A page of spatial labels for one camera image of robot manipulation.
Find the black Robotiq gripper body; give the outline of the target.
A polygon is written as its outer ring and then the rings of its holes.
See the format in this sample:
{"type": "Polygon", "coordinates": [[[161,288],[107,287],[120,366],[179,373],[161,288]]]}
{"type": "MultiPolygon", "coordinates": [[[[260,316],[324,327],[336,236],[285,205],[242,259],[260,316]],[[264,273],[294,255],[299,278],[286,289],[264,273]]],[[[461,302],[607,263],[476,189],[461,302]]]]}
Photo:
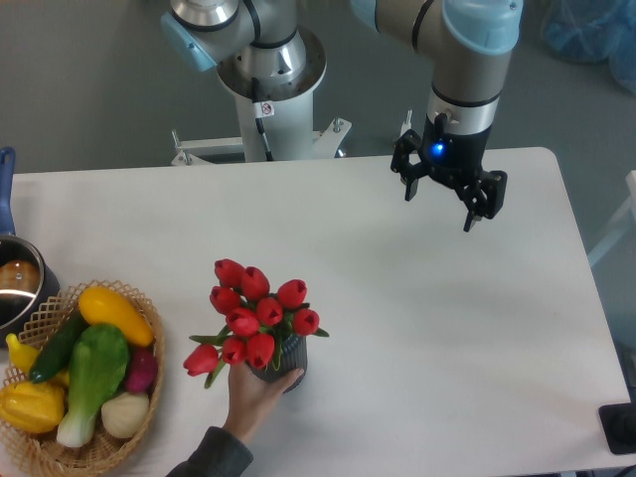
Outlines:
{"type": "Polygon", "coordinates": [[[427,118],[420,151],[428,176],[450,189],[476,184],[484,176],[482,159],[490,131],[488,127],[474,134],[455,134],[447,113],[427,118]]]}

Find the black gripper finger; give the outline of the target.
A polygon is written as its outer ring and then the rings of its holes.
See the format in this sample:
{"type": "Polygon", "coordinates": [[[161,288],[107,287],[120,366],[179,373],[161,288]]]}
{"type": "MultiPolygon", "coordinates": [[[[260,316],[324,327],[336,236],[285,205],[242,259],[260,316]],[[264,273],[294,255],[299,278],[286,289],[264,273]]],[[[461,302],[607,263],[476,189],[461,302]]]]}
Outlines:
{"type": "Polygon", "coordinates": [[[504,204],[508,175],[504,171],[481,171],[456,191],[467,215],[463,231],[469,233],[482,219],[492,220],[504,204]]]}
{"type": "Polygon", "coordinates": [[[403,133],[394,145],[391,170],[400,175],[400,180],[405,186],[404,199],[406,201],[412,200],[417,192],[420,167],[419,164],[410,162],[410,154],[418,154],[420,147],[421,139],[412,129],[403,133]]]}

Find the person's hand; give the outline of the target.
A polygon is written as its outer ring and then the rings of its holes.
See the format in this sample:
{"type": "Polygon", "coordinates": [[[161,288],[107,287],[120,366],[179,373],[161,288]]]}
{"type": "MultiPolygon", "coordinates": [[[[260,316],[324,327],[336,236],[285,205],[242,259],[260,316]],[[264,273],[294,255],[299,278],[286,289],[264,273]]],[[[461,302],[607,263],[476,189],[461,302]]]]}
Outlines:
{"type": "Polygon", "coordinates": [[[282,395],[303,375],[303,369],[294,369],[269,383],[259,379],[245,363],[232,366],[228,378],[229,411],[223,430],[248,445],[282,395]]]}

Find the grey sleeved forearm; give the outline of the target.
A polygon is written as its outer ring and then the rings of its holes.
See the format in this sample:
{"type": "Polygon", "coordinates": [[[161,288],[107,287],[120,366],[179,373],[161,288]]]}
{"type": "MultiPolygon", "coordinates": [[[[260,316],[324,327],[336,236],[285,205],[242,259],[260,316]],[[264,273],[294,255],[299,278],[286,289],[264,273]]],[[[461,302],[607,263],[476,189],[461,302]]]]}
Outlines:
{"type": "Polygon", "coordinates": [[[253,461],[251,451],[228,431],[211,426],[190,457],[175,466],[167,477],[241,476],[253,461]]]}

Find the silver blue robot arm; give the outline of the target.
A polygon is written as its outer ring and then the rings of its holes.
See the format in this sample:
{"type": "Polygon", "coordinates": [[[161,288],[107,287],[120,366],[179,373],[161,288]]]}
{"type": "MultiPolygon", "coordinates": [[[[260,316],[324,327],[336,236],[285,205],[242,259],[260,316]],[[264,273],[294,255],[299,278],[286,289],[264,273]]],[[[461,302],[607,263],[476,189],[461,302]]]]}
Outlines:
{"type": "MultiPolygon", "coordinates": [[[[413,198],[427,177],[454,191],[466,225],[493,219],[507,184],[482,158],[512,51],[519,1],[355,1],[357,17],[433,64],[421,132],[400,135],[391,168],[413,198]]],[[[174,1],[166,39],[185,63],[216,70],[236,101],[249,162],[312,159],[313,94],[326,71],[318,38],[298,23],[293,1],[174,1]]]]}

